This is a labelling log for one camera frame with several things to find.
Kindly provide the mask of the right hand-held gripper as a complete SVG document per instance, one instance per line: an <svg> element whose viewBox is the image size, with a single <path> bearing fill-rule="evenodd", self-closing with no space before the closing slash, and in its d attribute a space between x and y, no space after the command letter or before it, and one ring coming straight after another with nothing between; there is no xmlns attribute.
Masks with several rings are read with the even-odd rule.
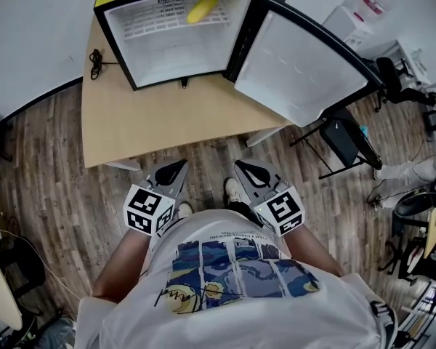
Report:
<svg viewBox="0 0 436 349"><path fill-rule="evenodd" d="M276 236L284 236L304 224L305 209L294 186L274 165L256 159L239 159L235 172L259 221Z"/></svg>

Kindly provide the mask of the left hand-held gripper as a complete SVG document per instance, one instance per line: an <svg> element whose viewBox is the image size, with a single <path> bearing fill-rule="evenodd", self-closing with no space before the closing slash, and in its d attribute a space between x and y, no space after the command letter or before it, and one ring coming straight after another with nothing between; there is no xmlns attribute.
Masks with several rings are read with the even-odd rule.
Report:
<svg viewBox="0 0 436 349"><path fill-rule="evenodd" d="M132 184L123 205L125 225L162 237L175 224L176 199L187 170L187 159L164 161L152 167L140 185Z"/></svg>

